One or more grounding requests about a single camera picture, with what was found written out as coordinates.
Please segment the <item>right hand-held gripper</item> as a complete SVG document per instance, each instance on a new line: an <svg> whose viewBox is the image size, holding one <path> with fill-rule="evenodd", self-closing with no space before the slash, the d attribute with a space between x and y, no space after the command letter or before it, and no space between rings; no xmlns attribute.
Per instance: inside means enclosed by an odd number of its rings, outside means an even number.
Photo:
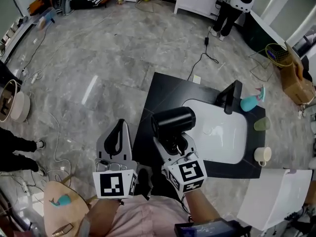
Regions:
<svg viewBox="0 0 316 237"><path fill-rule="evenodd" d="M177 194L183 195L203 186L207 173L203 159L198 157L193 138L182 133L175 150L166 149L156 137L153 137L153 142L163 160L162 173Z"/></svg>

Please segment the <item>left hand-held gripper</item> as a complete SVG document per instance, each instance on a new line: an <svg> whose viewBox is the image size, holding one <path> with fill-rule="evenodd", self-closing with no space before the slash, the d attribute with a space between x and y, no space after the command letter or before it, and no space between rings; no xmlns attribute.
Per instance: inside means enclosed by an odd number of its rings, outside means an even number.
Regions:
<svg viewBox="0 0 316 237"><path fill-rule="evenodd" d="M124 119L110 126L96 143L94 186L98 198L126 199L134 196L138 175L132 160L129 127Z"/></svg>

